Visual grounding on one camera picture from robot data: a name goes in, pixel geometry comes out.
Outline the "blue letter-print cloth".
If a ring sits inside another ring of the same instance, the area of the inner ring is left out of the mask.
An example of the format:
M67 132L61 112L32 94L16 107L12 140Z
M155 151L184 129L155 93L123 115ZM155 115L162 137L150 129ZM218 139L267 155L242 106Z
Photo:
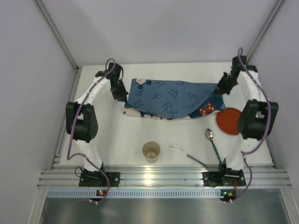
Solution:
M216 84L134 78L124 105L127 116L149 119L196 119L226 109L214 95Z

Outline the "beige plastic cup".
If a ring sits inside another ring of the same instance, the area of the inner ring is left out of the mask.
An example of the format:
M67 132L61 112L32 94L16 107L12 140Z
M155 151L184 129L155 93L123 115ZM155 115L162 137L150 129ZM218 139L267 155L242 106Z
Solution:
M150 141L144 144L142 147L142 153L147 162L155 163L159 158L161 148L156 142Z

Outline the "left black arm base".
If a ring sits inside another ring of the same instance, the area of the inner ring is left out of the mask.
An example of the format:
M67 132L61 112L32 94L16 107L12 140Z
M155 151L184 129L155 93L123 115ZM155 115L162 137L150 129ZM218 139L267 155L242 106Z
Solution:
M120 173L119 172L106 172L108 177L110 187L118 187L120 183ZM107 187L108 181L106 177L99 171L88 171L86 169L80 175L79 180L80 187Z

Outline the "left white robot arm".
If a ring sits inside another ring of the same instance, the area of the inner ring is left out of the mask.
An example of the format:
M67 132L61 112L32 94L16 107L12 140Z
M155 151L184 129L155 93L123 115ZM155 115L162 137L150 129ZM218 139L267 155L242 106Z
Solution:
M96 106L107 92L112 93L115 101L127 102L128 92L122 79L123 68L109 58L105 70L96 73L83 95L66 104L66 132L70 135L67 160L81 156L87 171L99 172L103 165L93 140L99 130Z

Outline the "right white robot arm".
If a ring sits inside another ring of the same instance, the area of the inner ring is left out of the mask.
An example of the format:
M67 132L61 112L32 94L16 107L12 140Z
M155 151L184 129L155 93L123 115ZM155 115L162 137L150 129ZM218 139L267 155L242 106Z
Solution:
M225 158L227 168L232 170L243 169L246 156L262 146L271 133L279 109L278 103L271 102L261 87L256 66L247 64L247 57L241 53L232 59L231 71L223 73L213 94L228 95L237 85L246 104L237 121L237 142Z

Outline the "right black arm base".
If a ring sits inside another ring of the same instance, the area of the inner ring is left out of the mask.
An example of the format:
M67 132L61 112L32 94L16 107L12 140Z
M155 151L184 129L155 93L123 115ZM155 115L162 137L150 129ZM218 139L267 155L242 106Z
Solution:
M239 171L228 171L221 173L220 171L209 171L202 173L204 186L206 187L233 187L237 185L246 186L244 173Z

